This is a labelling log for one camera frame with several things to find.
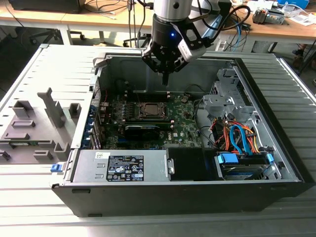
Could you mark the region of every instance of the desk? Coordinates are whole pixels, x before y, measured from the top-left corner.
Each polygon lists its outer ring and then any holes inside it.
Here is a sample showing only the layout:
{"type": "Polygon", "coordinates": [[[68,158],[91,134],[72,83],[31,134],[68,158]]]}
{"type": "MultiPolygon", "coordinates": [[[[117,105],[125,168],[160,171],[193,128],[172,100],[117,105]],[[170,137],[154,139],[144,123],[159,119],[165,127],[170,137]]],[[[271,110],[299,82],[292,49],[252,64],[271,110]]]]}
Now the desk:
{"type": "MultiPolygon", "coordinates": [[[[102,2],[106,4],[111,1],[99,0],[99,6],[102,2]]],[[[106,10],[113,10],[125,2],[119,3],[115,6],[109,6],[106,10]]],[[[128,11],[126,9],[116,11],[116,20],[102,16],[98,13],[83,10],[81,14],[65,14],[55,12],[40,12],[40,11],[15,11],[7,2],[7,6],[16,18],[25,27],[39,27],[39,28],[55,28],[59,29],[62,34],[64,44],[72,44],[69,30],[92,30],[92,31],[108,31],[108,32],[129,32],[128,28],[128,11]]],[[[138,31],[143,20],[143,9],[140,4],[136,4],[136,31],[138,31]]],[[[146,10],[146,21],[144,23],[142,32],[150,33],[152,25],[153,11],[146,10]]],[[[291,20],[286,19],[285,25],[258,25],[252,23],[252,15],[247,19],[246,23],[251,24],[251,31],[245,44],[245,52],[251,52],[256,40],[284,42],[284,43],[307,43],[311,44],[316,39],[316,25],[302,26],[291,20]]],[[[0,0],[0,25],[5,26],[20,26],[18,22],[7,12],[5,5],[0,0]]],[[[222,32],[220,40],[226,41],[229,37],[236,33],[235,29],[222,32]]]]}
{"type": "MultiPolygon", "coordinates": [[[[308,7],[307,10],[316,11],[316,6],[308,7]]],[[[237,12],[237,14],[240,18],[243,17],[242,12],[237,12]]],[[[243,50],[244,52],[251,52],[255,41],[312,44],[316,39],[316,24],[303,26],[286,18],[283,25],[259,25],[252,22],[252,14],[246,20],[246,23],[251,25],[251,29],[243,50]]],[[[220,41],[226,41],[235,34],[236,29],[221,32],[220,41]]]]}

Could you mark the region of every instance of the power cable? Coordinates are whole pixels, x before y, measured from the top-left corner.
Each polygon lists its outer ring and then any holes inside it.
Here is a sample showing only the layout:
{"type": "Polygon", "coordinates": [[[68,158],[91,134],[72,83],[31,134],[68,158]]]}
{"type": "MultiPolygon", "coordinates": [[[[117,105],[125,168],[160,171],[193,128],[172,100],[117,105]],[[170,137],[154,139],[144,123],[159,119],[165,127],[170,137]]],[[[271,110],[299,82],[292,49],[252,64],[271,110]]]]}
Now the power cable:
{"type": "Polygon", "coordinates": [[[140,38],[140,35],[141,35],[141,30],[143,28],[143,25],[145,23],[145,19],[146,19],[146,2],[144,0],[144,5],[143,5],[143,21],[142,21],[142,24],[140,25],[140,28],[138,30],[138,33],[137,33],[137,47],[139,48],[139,38],[140,38]]]}

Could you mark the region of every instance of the white paper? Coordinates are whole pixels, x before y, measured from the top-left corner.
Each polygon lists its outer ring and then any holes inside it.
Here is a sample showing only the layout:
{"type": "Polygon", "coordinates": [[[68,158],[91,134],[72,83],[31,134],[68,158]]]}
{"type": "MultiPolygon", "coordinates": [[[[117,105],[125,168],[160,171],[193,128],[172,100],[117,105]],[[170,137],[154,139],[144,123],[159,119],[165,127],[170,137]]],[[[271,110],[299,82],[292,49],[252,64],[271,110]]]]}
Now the white paper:
{"type": "Polygon", "coordinates": [[[314,23],[312,19],[310,19],[308,16],[305,16],[305,15],[298,15],[298,16],[291,17],[289,19],[303,26],[309,26],[314,23]]]}
{"type": "Polygon", "coordinates": [[[268,9],[271,10],[274,1],[249,1],[247,6],[250,8],[251,12],[255,12],[257,9],[268,9]]]}
{"type": "Polygon", "coordinates": [[[110,156],[110,152],[96,152],[95,159],[108,159],[110,156]]]}

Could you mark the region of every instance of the blue cable clip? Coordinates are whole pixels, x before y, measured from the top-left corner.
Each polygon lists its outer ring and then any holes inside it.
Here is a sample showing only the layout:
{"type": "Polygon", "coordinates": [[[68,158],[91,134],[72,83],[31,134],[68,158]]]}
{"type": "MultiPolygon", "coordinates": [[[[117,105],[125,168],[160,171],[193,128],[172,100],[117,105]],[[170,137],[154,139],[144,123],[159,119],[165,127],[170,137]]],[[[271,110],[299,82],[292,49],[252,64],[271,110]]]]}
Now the blue cable clip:
{"type": "Polygon", "coordinates": [[[230,136],[232,145],[238,150],[239,154],[242,154],[242,150],[239,148],[239,146],[237,146],[237,144],[234,141],[234,134],[233,134],[233,132],[234,132],[234,128],[235,127],[237,127],[240,130],[241,138],[242,138],[242,144],[243,144],[243,148],[245,149],[245,152],[248,153],[251,156],[252,155],[252,151],[251,151],[251,149],[249,148],[249,146],[247,144],[245,131],[242,129],[242,127],[240,125],[233,125],[231,127],[229,136],[230,136]]]}
{"type": "Polygon", "coordinates": [[[267,154],[267,159],[268,159],[268,161],[271,163],[271,162],[273,162],[275,159],[273,158],[273,156],[269,153],[269,154],[267,154]]]}

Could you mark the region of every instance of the yellow cable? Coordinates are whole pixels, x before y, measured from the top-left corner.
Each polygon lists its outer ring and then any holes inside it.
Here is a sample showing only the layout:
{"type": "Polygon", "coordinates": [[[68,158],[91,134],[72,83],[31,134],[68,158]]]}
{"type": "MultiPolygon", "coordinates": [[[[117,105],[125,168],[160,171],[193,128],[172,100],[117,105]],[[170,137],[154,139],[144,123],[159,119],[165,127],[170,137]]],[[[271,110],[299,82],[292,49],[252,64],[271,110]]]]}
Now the yellow cable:
{"type": "Polygon", "coordinates": [[[255,149],[256,151],[259,153],[260,151],[258,150],[258,147],[257,147],[257,142],[256,142],[256,136],[253,137],[253,140],[254,140],[254,144],[255,144],[255,149]]]}

